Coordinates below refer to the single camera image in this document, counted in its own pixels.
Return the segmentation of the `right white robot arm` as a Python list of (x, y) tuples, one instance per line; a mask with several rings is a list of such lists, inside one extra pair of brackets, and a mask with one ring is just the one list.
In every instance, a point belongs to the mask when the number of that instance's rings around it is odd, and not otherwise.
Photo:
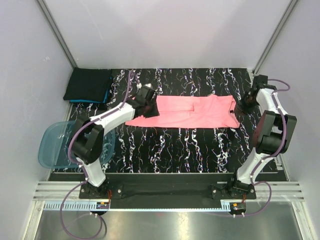
[(228, 195), (235, 199), (254, 192), (255, 180), (266, 164), (288, 150), (297, 124), (297, 118), (285, 111), (278, 98), (279, 92), (291, 87), (285, 83), (285, 89), (278, 89), (270, 81), (266, 75), (256, 75), (235, 107), (237, 115), (248, 115), (255, 107), (261, 113), (252, 136), (252, 151), (227, 184)]

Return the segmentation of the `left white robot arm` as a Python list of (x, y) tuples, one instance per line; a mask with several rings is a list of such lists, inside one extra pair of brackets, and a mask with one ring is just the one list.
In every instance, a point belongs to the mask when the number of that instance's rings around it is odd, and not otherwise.
[(157, 93), (149, 83), (143, 85), (133, 98), (126, 94), (120, 104), (105, 113), (76, 120), (67, 156), (82, 168), (85, 182), (91, 185), (90, 192), (95, 197), (103, 198), (108, 193), (108, 186), (104, 183), (106, 175), (100, 163), (105, 135), (138, 117), (150, 118), (158, 115)]

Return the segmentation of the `pink t shirt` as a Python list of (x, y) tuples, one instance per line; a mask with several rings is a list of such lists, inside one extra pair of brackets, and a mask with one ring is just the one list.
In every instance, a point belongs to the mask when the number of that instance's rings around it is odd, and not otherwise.
[(139, 116), (127, 126), (146, 128), (217, 129), (239, 128), (234, 113), (236, 101), (231, 95), (170, 96), (156, 98), (158, 116)]

